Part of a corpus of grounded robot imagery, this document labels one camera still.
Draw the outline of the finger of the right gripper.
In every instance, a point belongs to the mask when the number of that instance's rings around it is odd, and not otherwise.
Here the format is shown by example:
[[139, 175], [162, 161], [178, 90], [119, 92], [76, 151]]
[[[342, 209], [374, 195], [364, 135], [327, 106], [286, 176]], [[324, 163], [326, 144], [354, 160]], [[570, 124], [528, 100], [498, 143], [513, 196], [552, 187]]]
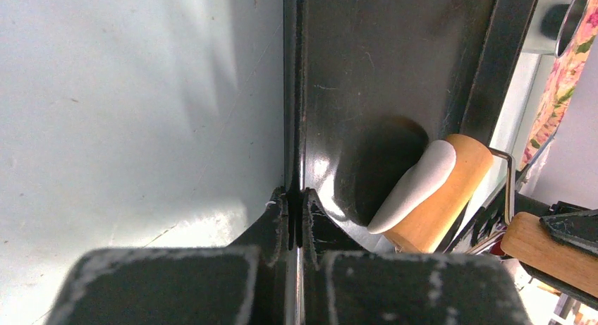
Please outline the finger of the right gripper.
[[531, 277], [536, 278], [539, 281], [547, 284], [548, 286], [551, 286], [552, 288], [555, 288], [560, 292], [565, 293], [566, 295], [569, 295], [572, 298], [580, 301], [588, 307], [597, 310], [597, 297], [589, 293], [586, 293], [585, 291], [582, 291], [581, 289], [576, 288], [562, 280], [554, 278], [553, 276], [550, 276], [549, 274], [546, 274], [523, 262], [520, 262], [520, 265], [529, 275], [531, 275]]
[[597, 210], [543, 216], [540, 225], [552, 240], [597, 257]]

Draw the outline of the white dough ball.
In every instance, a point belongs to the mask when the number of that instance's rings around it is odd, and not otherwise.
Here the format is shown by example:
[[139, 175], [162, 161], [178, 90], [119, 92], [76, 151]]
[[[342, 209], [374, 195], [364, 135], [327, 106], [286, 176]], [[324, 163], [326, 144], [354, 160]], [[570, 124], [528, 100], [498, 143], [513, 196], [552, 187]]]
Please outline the white dough ball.
[[419, 161], [394, 185], [367, 231], [381, 234], [396, 226], [445, 184], [455, 166], [455, 147], [445, 140], [431, 142]]

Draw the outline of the floral cloth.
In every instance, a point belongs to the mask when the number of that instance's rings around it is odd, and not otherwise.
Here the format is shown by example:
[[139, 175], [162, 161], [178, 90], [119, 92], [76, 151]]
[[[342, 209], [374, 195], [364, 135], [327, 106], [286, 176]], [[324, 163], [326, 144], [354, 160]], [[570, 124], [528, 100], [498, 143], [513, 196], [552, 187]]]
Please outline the floral cloth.
[[573, 93], [597, 38], [597, 0], [590, 0], [580, 29], [547, 77], [518, 169], [522, 171], [549, 143], [568, 110]]

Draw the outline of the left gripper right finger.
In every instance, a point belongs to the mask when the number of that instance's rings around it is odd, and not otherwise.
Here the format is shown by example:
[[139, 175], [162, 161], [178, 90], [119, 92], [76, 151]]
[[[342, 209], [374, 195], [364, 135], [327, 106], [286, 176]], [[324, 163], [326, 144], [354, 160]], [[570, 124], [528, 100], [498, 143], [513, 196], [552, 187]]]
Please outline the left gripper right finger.
[[529, 324], [513, 280], [495, 259], [373, 253], [303, 200], [307, 324]]

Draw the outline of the black baking tray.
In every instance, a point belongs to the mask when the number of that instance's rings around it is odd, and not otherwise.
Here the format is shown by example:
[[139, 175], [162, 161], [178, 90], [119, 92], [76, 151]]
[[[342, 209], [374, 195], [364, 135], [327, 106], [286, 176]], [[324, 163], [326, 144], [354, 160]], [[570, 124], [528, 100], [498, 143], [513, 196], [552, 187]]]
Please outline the black baking tray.
[[283, 0], [285, 186], [306, 253], [365, 226], [426, 144], [489, 144], [537, 0]]

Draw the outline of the wooden dough roller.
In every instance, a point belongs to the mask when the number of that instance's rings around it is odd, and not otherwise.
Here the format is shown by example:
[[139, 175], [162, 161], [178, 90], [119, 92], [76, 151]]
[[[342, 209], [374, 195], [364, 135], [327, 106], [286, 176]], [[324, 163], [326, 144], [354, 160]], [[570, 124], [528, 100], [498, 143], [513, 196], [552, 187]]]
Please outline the wooden dough roller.
[[492, 149], [466, 135], [443, 140], [456, 149], [456, 166], [448, 180], [404, 220], [381, 233], [398, 249], [434, 251], [469, 202], [495, 157], [506, 160], [504, 227], [471, 249], [477, 254], [499, 244], [509, 256], [597, 297], [597, 257], [552, 240], [540, 218], [515, 210], [515, 170], [510, 154]]

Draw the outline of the small round metal cup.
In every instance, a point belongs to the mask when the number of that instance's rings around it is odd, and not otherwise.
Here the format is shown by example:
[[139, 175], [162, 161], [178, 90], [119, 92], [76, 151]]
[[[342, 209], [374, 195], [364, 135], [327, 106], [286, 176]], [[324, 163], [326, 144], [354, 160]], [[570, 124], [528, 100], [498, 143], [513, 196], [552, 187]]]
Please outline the small round metal cup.
[[523, 52], [561, 57], [581, 26], [590, 0], [538, 0]]

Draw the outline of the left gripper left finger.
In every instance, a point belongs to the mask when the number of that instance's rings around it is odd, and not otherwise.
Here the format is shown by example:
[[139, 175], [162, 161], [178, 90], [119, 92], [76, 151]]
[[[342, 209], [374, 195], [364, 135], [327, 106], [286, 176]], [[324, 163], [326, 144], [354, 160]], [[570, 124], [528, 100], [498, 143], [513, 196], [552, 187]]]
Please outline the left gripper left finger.
[[84, 254], [48, 324], [283, 324], [286, 193], [226, 247], [121, 247]]

